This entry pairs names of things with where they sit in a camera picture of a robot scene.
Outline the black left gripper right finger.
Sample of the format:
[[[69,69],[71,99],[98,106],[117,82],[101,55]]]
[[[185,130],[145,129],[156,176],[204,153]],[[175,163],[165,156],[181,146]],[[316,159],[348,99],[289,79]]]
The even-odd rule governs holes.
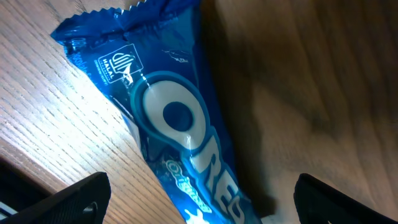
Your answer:
[[[301,224],[397,224],[306,173],[299,175],[294,203]]]

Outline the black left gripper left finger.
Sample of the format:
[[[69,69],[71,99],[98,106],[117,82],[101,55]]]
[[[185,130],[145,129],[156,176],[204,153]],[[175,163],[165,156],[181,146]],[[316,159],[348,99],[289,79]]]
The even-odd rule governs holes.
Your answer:
[[[110,198],[107,174],[96,172],[1,220],[1,224],[102,224]]]

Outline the blue Oreo cookie pack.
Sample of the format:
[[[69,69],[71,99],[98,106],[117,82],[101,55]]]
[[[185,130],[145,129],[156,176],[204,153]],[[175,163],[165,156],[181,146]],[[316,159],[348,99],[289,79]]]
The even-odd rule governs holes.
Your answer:
[[[236,178],[233,144],[200,45],[198,1],[75,14],[52,38],[121,112],[185,222],[260,222]]]

